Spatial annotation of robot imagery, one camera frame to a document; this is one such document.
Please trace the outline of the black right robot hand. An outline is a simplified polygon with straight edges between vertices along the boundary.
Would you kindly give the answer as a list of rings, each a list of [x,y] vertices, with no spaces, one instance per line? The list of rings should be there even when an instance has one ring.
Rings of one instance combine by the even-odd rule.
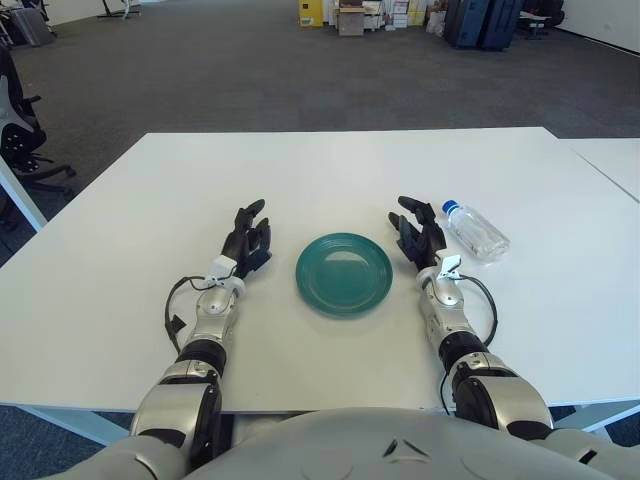
[[[399,234],[398,247],[418,271],[436,266],[436,253],[446,248],[446,240],[432,206],[407,196],[399,196],[398,203],[415,216],[421,227],[417,229],[404,215],[389,212],[388,219]]]

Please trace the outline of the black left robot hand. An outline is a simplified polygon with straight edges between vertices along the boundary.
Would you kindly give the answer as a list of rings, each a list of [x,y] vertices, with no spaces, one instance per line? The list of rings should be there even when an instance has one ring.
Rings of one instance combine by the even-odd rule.
[[[256,226],[255,218],[265,207],[259,199],[247,207],[239,208],[234,220],[234,229],[227,235],[221,254],[236,262],[234,276],[244,279],[257,271],[271,258],[271,227],[269,219],[263,218]]]

